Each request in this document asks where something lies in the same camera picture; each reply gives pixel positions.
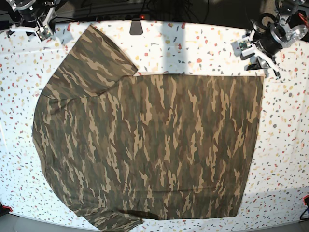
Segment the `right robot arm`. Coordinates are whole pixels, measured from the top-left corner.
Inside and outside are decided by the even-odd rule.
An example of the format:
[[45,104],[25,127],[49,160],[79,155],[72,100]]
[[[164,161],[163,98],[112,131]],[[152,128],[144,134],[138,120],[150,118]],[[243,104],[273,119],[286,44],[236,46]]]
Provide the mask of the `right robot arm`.
[[15,32],[35,35],[41,42],[49,39],[55,32],[56,0],[8,0],[17,22],[6,31],[9,37]]

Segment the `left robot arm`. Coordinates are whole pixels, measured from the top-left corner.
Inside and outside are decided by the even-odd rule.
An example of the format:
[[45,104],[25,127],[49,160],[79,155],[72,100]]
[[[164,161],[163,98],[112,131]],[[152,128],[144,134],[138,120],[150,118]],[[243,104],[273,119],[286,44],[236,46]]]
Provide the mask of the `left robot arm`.
[[276,54],[302,40],[309,32],[309,2],[307,0],[276,0],[276,15],[263,13],[258,20],[250,20],[252,31],[239,42],[241,59],[255,57],[255,63],[245,70],[272,69],[280,79]]

